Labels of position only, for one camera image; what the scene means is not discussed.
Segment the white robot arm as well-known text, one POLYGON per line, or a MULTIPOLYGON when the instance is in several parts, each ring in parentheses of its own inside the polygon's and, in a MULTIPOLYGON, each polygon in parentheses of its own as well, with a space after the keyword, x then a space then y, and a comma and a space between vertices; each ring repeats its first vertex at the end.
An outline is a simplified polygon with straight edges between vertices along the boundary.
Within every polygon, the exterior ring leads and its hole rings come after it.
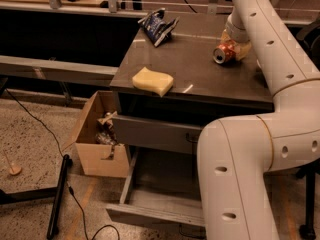
POLYGON ((201 132, 197 166, 207 240, 279 240, 264 173, 320 157, 320 72, 270 0, 232 0, 274 112, 218 119, 201 132))

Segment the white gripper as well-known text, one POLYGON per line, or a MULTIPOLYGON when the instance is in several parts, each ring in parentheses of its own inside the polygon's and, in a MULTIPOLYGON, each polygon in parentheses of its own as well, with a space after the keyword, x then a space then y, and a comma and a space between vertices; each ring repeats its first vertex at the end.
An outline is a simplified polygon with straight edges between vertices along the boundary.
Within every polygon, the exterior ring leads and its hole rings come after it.
POLYGON ((236 8, 233 8, 232 13, 228 16, 225 28, 221 34, 221 42, 237 42, 235 46, 236 60, 241 61, 247 56, 252 45, 236 8))

